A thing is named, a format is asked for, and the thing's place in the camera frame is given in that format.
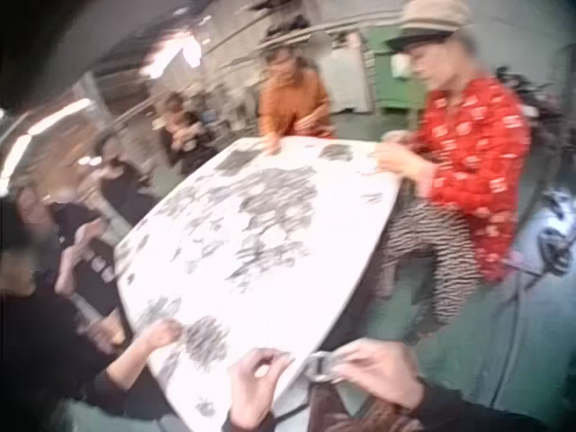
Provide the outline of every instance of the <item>metal clip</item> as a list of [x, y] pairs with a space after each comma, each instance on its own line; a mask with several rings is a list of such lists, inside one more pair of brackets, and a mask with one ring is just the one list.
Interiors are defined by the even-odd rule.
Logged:
[[338, 383], [340, 379], [332, 372], [338, 356], [327, 351], [319, 351], [304, 361], [304, 375], [312, 383]]

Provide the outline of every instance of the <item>floor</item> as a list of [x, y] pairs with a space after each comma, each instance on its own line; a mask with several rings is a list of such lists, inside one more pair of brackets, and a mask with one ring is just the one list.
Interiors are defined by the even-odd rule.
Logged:
[[[378, 140], [386, 131], [406, 128], [405, 117], [399, 114], [385, 118], [340, 114], [334, 117], [334, 123], [337, 135], [351, 140]], [[520, 214], [527, 209], [546, 166], [543, 152], [531, 152], [520, 185]], [[177, 182], [174, 169], [160, 168], [155, 173], [155, 187], [162, 195]], [[575, 189], [576, 170], [565, 166], [557, 184]], [[518, 234], [515, 250], [522, 253], [526, 263], [539, 267], [542, 264], [536, 244], [539, 230], [550, 225], [567, 230], [572, 220], [573, 215], [570, 215], [559, 221], [538, 204], [535, 216]], [[403, 336], [416, 311], [411, 304], [411, 295], [419, 286], [425, 264], [421, 261], [406, 263], [400, 270], [400, 283], [392, 299], [372, 305], [365, 332], [368, 337], [395, 339]], [[455, 323], [418, 347], [424, 377], [459, 389], [472, 401], [491, 402], [508, 356], [518, 305], [513, 301], [502, 306], [503, 299], [510, 296], [516, 282], [513, 274], [501, 285], [478, 292]], [[571, 408], [565, 395], [576, 393], [576, 383], [573, 382], [570, 389], [566, 386], [569, 371], [576, 374], [575, 310], [576, 271], [565, 277], [547, 276], [526, 294], [517, 362], [495, 405], [497, 408], [536, 417], [550, 426], [558, 426], [563, 421]], [[362, 404], [364, 395], [361, 393], [350, 388], [344, 388], [342, 393], [352, 411]]]

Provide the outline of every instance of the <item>beige hat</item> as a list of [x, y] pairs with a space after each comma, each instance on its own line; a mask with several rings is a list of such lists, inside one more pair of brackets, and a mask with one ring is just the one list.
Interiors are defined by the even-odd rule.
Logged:
[[400, 19], [400, 35], [386, 43], [402, 51], [411, 43], [441, 41], [469, 24], [466, 0], [410, 0]]

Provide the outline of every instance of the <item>white table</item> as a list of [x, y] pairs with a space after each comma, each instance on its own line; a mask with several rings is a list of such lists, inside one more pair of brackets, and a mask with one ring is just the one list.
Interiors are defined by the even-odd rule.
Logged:
[[[332, 149], [351, 160], [319, 157], [328, 144], [344, 146]], [[395, 175], [366, 174], [374, 143], [289, 137], [282, 145], [267, 157], [257, 153], [260, 139], [235, 142], [116, 248], [121, 297], [136, 331], [164, 317], [190, 329], [149, 366], [193, 432], [220, 430], [230, 406], [226, 368], [251, 347], [296, 359], [279, 382], [275, 412], [303, 401], [302, 362], [346, 307], [396, 200]], [[258, 156], [236, 173], [219, 169], [235, 151]], [[240, 256], [247, 245], [257, 254]], [[296, 425], [306, 421], [281, 428], [303, 430]]]

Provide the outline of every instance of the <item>person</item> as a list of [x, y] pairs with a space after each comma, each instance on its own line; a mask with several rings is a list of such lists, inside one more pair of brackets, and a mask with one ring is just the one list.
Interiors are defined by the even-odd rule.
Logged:
[[[423, 381], [419, 378], [413, 352], [401, 342], [359, 339], [342, 346], [335, 353], [339, 360], [334, 366], [334, 372], [339, 378], [355, 384], [377, 400], [402, 408], [401, 415], [417, 420], [424, 430], [437, 432], [547, 430], [545, 425], [533, 418], [467, 402], [459, 391], [444, 389]], [[264, 377], [256, 378], [255, 370], [263, 362], [269, 364], [269, 369]], [[229, 418], [222, 428], [224, 432], [275, 430], [275, 418], [270, 407], [275, 386], [288, 365], [290, 358], [286, 354], [274, 350], [254, 350], [230, 368], [232, 407]], [[338, 430], [364, 429], [354, 427], [353, 424], [351, 428]]]
[[102, 196], [132, 227], [136, 226], [158, 204], [158, 199], [144, 190], [150, 186], [150, 175], [143, 175], [122, 159], [114, 133], [103, 134], [94, 153], [103, 163], [99, 173]]
[[506, 275], [515, 234], [529, 133], [517, 98], [479, 64], [468, 22], [462, 0], [411, 0], [388, 41], [427, 88], [419, 131], [387, 134], [376, 151], [379, 167], [412, 182], [418, 196], [382, 245], [382, 285], [412, 249], [431, 242], [436, 251], [431, 314], [410, 335], [415, 343], [450, 323], [481, 283]]
[[107, 355], [77, 333], [69, 301], [36, 286], [32, 236], [15, 204], [0, 200], [0, 392], [7, 430], [45, 430], [64, 399], [121, 413], [149, 356], [182, 331], [171, 320], [146, 328], [120, 355]]
[[330, 138], [330, 102], [319, 75], [299, 63], [290, 46], [265, 54], [270, 77], [260, 95], [260, 134], [271, 154], [286, 135]]
[[165, 107], [166, 126], [160, 131], [160, 143], [170, 166], [181, 162], [180, 174], [188, 177], [218, 151], [207, 145], [210, 133], [195, 112], [185, 110], [184, 98], [179, 93], [172, 93]]
[[112, 352], [131, 338], [118, 293], [113, 248], [100, 237], [107, 222], [76, 203], [45, 204], [32, 184], [15, 194], [22, 219], [35, 242], [35, 273], [46, 289], [67, 297], [78, 293], [100, 319], [85, 324], [104, 351]]

